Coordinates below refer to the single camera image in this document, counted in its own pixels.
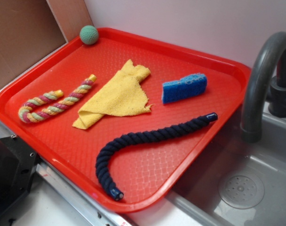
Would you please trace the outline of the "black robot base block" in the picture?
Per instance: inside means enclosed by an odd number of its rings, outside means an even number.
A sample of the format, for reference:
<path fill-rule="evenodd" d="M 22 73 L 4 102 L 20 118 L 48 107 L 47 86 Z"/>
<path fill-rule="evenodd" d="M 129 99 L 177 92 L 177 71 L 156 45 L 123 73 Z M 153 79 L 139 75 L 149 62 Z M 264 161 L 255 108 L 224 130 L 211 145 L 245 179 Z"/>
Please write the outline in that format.
<path fill-rule="evenodd" d="M 21 138 L 0 138 L 0 216 L 30 192 L 37 159 Z"/>

